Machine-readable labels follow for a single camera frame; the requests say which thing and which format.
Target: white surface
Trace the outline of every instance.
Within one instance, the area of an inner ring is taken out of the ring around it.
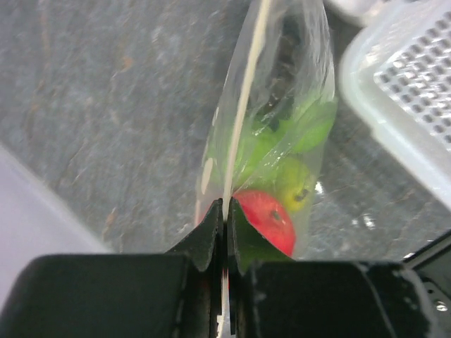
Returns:
[[[348,46],[340,65],[344,99],[373,136],[451,210],[451,154],[375,83],[381,65],[450,6],[448,0],[393,0]]]
[[[33,258],[93,252],[109,250],[0,146],[0,310]]]
[[[324,4],[335,11],[343,20],[360,27],[366,27],[381,12],[387,2],[384,0],[324,0]]]

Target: green apple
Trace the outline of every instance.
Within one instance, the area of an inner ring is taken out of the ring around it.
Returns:
[[[293,154],[305,153],[325,142],[335,121],[337,102],[329,101],[320,104],[315,101],[307,110],[297,109],[289,120],[279,120],[278,129],[274,132],[281,140],[287,133],[291,134],[288,150]]]
[[[227,144],[221,146],[230,146],[230,136],[225,139]],[[265,156],[276,147],[278,141],[274,133],[260,125],[259,123],[253,124],[252,128],[245,128],[241,131],[240,141],[237,149],[237,156],[235,159],[234,171],[233,171],[233,189],[236,190],[244,184],[250,184],[249,181],[268,181],[276,178],[274,170],[267,170],[262,161]],[[212,177],[218,182],[222,183],[225,179],[226,167],[227,167],[227,151],[224,151],[226,156],[224,158],[217,158],[218,152],[213,146],[209,144],[207,149],[207,158],[214,157],[217,160],[218,166],[216,173],[212,173]]]

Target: screw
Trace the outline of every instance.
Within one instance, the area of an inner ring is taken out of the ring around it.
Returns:
[[[435,308],[437,309],[437,311],[440,311],[440,312],[448,311],[448,307],[442,301],[436,301]]]

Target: plastic container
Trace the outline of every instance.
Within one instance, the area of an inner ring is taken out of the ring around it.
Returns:
[[[383,10],[388,0],[324,0],[344,21],[366,27]]]
[[[348,46],[344,99],[451,209],[451,2],[392,1]]]
[[[109,252],[0,146],[0,310],[18,273],[46,254]]]

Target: green fruit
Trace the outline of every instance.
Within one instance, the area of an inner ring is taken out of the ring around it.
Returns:
[[[304,208],[315,188],[315,177],[309,168],[294,157],[280,161],[274,184],[275,196],[289,213]]]
[[[290,133],[289,152],[305,153],[327,139],[335,121],[336,110],[337,103],[334,101],[324,104],[315,101],[299,120],[293,120],[293,118],[280,120],[279,127],[274,133],[279,140]]]
[[[245,183],[247,184],[247,181],[251,176],[252,181],[270,180],[271,175],[274,175],[272,178],[275,179],[274,170],[268,170],[267,173],[256,173],[256,170],[261,165],[264,157],[275,148],[276,145],[276,136],[268,128],[254,124],[252,130],[246,128],[242,130],[233,169],[233,190],[240,188]],[[229,147],[230,141],[223,146]],[[217,156],[217,151],[214,146],[210,144],[209,149],[207,149],[207,157],[216,158]],[[217,158],[218,170],[221,172],[212,173],[212,177],[217,183],[223,183],[225,179],[227,160],[227,157]]]

